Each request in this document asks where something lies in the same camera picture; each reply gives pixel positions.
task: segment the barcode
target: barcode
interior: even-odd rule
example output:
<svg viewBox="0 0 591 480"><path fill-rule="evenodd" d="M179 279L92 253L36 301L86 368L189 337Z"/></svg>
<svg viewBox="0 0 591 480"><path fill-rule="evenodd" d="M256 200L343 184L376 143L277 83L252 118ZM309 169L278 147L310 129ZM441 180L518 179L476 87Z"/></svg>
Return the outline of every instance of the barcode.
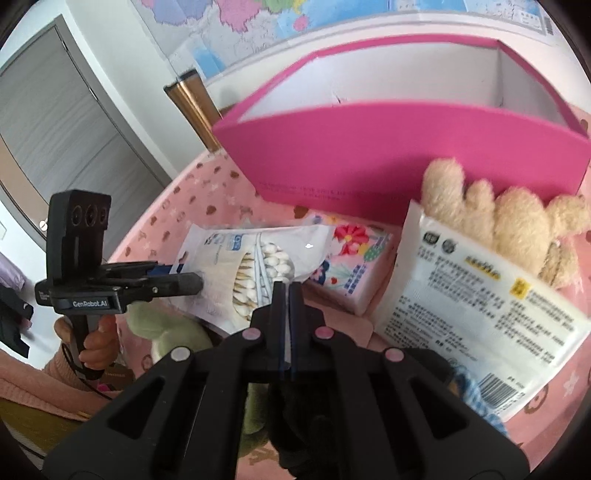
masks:
<svg viewBox="0 0 591 480"><path fill-rule="evenodd" d="M546 25L548 35L554 35L554 29L552 28L552 20L550 17L544 17L544 25Z"/></svg>
<svg viewBox="0 0 591 480"><path fill-rule="evenodd" d="M496 375L488 374L479 384L482 399L492 408L503 405L517 393L517 390L507 385Z"/></svg>

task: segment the yellow label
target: yellow label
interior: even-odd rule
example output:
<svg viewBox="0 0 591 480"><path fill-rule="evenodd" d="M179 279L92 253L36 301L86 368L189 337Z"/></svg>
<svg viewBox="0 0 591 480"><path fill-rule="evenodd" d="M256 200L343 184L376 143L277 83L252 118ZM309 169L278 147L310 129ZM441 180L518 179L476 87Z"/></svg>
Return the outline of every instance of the yellow label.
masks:
<svg viewBox="0 0 591 480"><path fill-rule="evenodd" d="M511 295L513 295L514 297L523 300L529 292L530 288L531 285L529 283L527 283L523 278L518 278L517 280L515 280L515 283L513 283L513 286L511 287L511 291L509 293L511 293Z"/></svg>

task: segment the pink cardboard box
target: pink cardboard box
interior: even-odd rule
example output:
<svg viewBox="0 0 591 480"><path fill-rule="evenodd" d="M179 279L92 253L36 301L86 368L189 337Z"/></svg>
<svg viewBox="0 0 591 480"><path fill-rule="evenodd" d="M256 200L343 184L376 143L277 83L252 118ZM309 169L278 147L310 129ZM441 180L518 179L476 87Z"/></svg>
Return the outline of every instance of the pink cardboard box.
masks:
<svg viewBox="0 0 591 480"><path fill-rule="evenodd" d="M214 132L265 200L401 225L427 164L575 194L591 143L556 90L498 40L404 35L301 59Z"/></svg>

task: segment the human hand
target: human hand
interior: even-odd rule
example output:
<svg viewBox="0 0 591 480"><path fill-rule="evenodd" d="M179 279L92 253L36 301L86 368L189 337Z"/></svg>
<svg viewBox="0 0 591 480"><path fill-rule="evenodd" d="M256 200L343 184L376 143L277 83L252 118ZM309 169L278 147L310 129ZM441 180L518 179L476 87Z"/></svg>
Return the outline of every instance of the human hand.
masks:
<svg viewBox="0 0 591 480"><path fill-rule="evenodd" d="M56 320L54 330L62 342L69 345L73 341L72 328L61 317ZM119 355L119 337L115 315L103 315L99 321L98 329L84 340L86 350L80 353L80 362L92 370L104 370L117 360Z"/></svg>

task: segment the door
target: door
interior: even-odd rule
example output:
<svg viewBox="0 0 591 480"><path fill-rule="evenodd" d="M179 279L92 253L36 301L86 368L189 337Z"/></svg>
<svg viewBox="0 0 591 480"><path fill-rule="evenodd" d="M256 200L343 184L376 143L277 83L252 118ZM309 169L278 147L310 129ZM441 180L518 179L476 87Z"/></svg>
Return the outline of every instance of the door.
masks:
<svg viewBox="0 0 591 480"><path fill-rule="evenodd" d="M0 136L30 184L23 188L44 202L68 189L112 196L105 258L164 188L102 109L54 27L0 75ZM43 220L30 220L43 230Z"/></svg>

